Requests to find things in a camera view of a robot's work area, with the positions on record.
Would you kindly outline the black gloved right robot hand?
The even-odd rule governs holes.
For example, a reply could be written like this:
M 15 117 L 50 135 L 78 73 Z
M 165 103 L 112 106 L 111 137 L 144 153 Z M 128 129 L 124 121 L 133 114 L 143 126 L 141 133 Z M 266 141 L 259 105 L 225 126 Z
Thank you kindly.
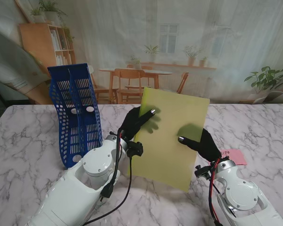
M 182 136 L 178 137 L 178 142 L 198 152 L 198 154 L 208 162 L 222 158 L 211 134 L 206 129 L 203 129 L 199 142 Z

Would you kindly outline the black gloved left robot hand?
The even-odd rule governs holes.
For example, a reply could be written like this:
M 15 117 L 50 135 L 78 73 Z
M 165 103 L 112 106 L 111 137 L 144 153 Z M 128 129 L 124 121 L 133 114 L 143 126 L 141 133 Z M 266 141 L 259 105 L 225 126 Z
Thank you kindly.
M 156 114 L 155 109 L 150 109 L 140 116 L 140 109 L 140 106 L 131 109 L 118 129 L 118 133 L 121 134 L 121 138 L 126 142 L 131 141 L 141 127 Z

